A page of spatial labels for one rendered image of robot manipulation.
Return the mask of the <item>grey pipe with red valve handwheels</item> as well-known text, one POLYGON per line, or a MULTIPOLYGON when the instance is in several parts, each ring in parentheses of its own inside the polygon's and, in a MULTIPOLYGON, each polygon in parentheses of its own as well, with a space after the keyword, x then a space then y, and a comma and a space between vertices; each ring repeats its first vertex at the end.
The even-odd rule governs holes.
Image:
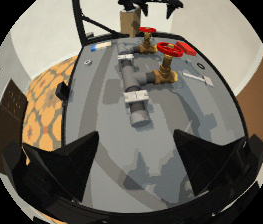
POLYGON ((129 117, 131 127, 133 128, 144 127, 151 123, 149 113, 146 111, 149 100, 148 93, 146 90, 141 90, 141 86, 146 86, 151 83, 153 83, 153 85, 158 85, 160 83, 163 85, 165 83, 172 84, 173 82, 176 82, 177 74, 175 71, 171 70, 171 61, 173 57, 181 57, 183 55, 183 50, 173 44, 160 42, 157 43, 157 49, 156 46, 150 46, 150 33, 148 32, 156 32, 156 29, 154 30, 154 28, 150 27, 139 27, 139 31, 147 33, 144 33, 144 41, 142 45, 126 46, 126 43, 123 41, 117 43, 119 71, 122 74, 125 90, 124 97, 126 112, 127 114, 132 113, 129 117), (136 72, 134 68, 133 54, 154 54, 157 50, 164 53, 163 63, 160 65, 159 71, 153 70, 150 73, 145 73, 144 71, 136 72))

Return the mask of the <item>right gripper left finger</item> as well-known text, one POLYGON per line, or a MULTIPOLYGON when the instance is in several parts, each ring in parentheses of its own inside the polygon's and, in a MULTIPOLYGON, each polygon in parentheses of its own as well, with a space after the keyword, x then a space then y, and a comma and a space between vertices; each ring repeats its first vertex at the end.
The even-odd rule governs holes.
POLYGON ((98 131, 93 131, 53 151, 27 143, 22 147, 30 161, 46 170, 73 200, 82 203, 98 143, 98 131))

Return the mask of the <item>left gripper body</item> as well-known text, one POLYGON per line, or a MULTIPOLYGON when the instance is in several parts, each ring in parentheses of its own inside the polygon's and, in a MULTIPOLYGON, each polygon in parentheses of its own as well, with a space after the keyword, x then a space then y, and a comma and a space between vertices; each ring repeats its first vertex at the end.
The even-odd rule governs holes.
POLYGON ((130 3, 146 3, 146 2, 157 2, 157 3, 167 3, 169 5, 175 5, 177 7, 183 8, 183 3, 180 0, 130 0, 130 3))

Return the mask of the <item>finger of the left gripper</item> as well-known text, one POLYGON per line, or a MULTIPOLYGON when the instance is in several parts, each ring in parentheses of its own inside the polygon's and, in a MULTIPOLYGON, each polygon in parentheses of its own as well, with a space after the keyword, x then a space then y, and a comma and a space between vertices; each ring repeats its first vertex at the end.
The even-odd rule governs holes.
POLYGON ((167 4, 167 14, 166 14, 166 19, 169 19, 169 17, 171 16, 171 14, 173 13, 173 11, 178 8, 177 6, 175 6, 175 8, 173 7, 172 8, 172 11, 171 11, 171 7, 172 6, 175 6, 175 5, 169 5, 167 4))
POLYGON ((142 9, 145 17, 148 16, 148 4, 144 4, 144 3, 134 3, 134 4, 138 5, 142 9))

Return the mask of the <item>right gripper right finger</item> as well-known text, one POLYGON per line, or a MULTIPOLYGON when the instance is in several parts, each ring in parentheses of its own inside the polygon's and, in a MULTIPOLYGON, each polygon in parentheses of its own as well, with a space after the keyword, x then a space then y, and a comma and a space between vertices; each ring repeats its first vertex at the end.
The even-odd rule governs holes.
POLYGON ((218 145, 175 129, 173 139, 196 197, 208 190, 230 157, 244 146, 247 136, 218 145))

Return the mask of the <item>red rectangular block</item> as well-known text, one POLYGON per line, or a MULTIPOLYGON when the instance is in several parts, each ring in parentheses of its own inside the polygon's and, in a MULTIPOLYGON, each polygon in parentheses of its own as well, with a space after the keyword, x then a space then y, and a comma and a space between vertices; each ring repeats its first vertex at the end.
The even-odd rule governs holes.
POLYGON ((176 45, 179 48, 181 48, 185 54, 196 56, 197 52, 193 48, 191 48, 187 43, 177 41, 176 45))

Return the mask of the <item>small grey cylinder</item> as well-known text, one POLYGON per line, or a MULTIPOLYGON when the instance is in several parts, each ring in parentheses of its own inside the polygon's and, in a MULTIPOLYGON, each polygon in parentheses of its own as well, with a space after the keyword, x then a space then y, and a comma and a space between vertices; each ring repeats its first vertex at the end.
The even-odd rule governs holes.
POLYGON ((189 60, 189 59, 186 60, 186 64, 187 64, 187 65, 191 65, 191 63, 192 63, 191 60, 189 60))

